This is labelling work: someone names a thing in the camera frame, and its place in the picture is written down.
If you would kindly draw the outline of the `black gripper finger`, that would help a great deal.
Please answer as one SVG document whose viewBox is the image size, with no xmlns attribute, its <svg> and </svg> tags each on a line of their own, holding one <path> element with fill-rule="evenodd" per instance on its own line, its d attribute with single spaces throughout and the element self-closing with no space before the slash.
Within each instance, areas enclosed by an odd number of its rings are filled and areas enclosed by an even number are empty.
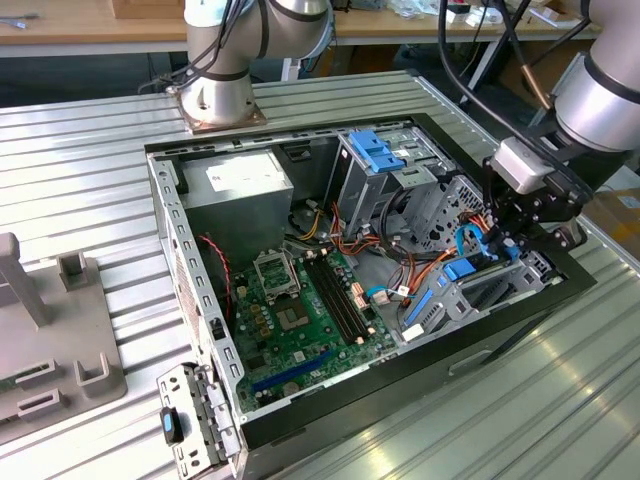
<svg viewBox="0 0 640 480">
<path fill-rule="evenodd" d="M 547 255 L 574 250 L 587 241 L 587 234 L 576 220 L 571 220 L 550 228 L 538 223 L 527 224 L 512 233 L 510 239 L 522 250 Z"/>
<path fill-rule="evenodd" d="M 485 234 L 489 250 L 502 253 L 504 250 L 504 235 L 500 229 L 498 214 L 500 213 L 499 198 L 504 191 L 504 181 L 492 166 L 492 157 L 486 157 L 482 163 L 483 180 L 482 195 L 485 211 L 491 218 L 491 227 Z"/>
</svg>

